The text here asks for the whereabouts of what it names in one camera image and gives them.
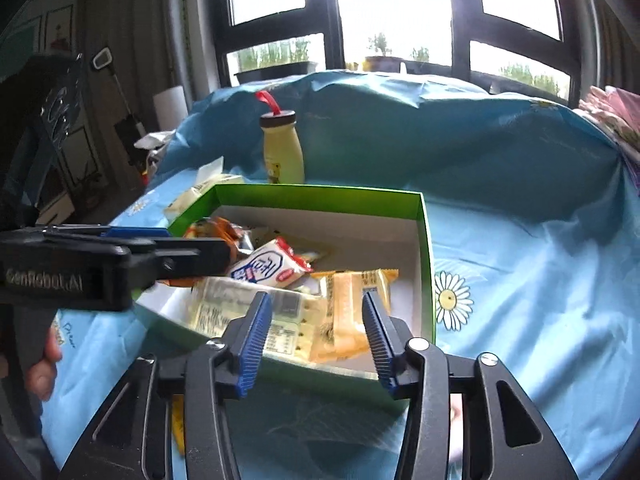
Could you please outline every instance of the white daisy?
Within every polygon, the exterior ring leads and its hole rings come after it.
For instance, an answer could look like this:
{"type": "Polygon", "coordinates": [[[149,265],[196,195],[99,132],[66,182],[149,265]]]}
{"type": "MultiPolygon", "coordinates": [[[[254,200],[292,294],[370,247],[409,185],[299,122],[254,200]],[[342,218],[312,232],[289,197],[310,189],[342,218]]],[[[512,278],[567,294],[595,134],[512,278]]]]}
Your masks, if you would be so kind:
{"type": "Polygon", "coordinates": [[[463,286],[464,278],[441,272],[435,276],[436,321],[444,323],[447,330],[460,330],[473,312],[473,300],[469,298],[469,287],[463,286]]]}

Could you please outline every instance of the brown bottle cap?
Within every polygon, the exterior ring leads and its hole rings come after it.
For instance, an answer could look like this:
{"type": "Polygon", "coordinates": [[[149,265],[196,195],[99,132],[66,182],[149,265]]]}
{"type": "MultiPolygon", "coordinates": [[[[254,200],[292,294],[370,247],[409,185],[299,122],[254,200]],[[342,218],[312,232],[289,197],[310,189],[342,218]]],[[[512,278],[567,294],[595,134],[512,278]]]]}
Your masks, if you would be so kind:
{"type": "Polygon", "coordinates": [[[260,116],[260,126],[262,128],[275,128],[296,122],[296,113],[293,110],[283,110],[279,114],[269,112],[260,116]]]}

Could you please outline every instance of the picture frame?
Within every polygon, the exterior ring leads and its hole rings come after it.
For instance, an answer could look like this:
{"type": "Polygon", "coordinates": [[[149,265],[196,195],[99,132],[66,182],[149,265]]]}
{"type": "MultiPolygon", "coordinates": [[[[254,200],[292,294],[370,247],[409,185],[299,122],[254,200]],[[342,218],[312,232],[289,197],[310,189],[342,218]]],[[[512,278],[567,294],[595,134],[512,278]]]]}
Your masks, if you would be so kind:
{"type": "Polygon", "coordinates": [[[44,21],[44,52],[72,52],[73,5],[50,10],[44,21]]]}

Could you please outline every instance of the black window frame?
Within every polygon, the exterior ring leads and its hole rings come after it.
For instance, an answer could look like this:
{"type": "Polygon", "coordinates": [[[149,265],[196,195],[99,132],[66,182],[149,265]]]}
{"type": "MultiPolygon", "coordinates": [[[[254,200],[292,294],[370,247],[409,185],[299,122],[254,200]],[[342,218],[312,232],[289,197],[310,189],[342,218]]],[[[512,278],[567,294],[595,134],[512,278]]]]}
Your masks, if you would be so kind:
{"type": "Polygon", "coordinates": [[[285,10],[233,25],[231,0],[209,0],[213,46],[221,86],[231,85],[226,55],[244,48],[311,34],[324,36],[326,68],[344,68],[338,0],[305,0],[301,9],[285,10]]]}
{"type": "MultiPolygon", "coordinates": [[[[560,40],[556,40],[521,23],[485,13],[482,0],[451,0],[451,66],[417,64],[417,73],[450,75],[487,91],[498,83],[500,91],[516,91],[576,106],[580,98],[582,72],[576,1],[556,0],[560,37],[560,40]],[[568,101],[502,76],[471,70],[472,41],[519,54],[566,73],[571,77],[568,101]]],[[[221,86],[231,85],[227,54],[259,44],[317,33],[324,35],[326,68],[345,68],[338,0],[305,0],[302,9],[286,10],[237,25],[232,24],[231,0],[208,0],[208,5],[221,86]]]]}

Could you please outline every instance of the yellow bottle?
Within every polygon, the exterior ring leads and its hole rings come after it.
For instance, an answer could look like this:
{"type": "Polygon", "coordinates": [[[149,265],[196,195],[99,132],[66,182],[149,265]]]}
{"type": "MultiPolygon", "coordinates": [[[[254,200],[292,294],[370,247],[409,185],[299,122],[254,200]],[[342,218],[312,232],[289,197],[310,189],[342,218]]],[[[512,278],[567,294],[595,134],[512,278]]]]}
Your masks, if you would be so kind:
{"type": "Polygon", "coordinates": [[[270,184],[304,184],[305,164],[296,132],[296,113],[280,110],[266,91],[256,93],[260,101],[271,107],[271,112],[260,117],[264,132],[264,165],[270,184]]]}

